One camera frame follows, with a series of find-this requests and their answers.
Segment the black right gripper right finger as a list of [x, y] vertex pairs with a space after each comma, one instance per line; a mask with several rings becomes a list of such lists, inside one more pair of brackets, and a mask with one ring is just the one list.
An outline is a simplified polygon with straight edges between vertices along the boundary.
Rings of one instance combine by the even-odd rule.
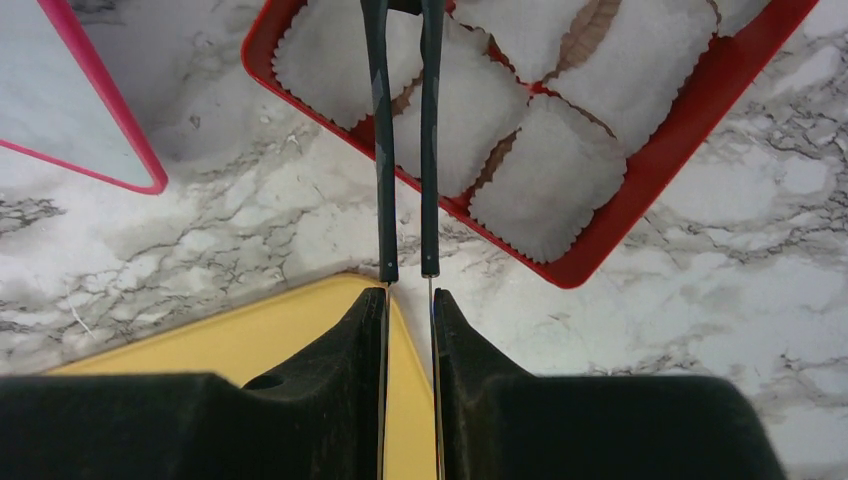
[[441, 479], [782, 479], [754, 408], [705, 375], [538, 376], [431, 299]]

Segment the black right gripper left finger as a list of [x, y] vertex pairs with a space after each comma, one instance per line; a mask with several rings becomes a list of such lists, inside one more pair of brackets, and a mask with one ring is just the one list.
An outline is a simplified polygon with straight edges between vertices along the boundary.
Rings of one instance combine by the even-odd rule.
[[362, 291], [319, 338], [236, 386], [213, 373], [1, 383], [5, 479], [380, 479], [388, 303]]

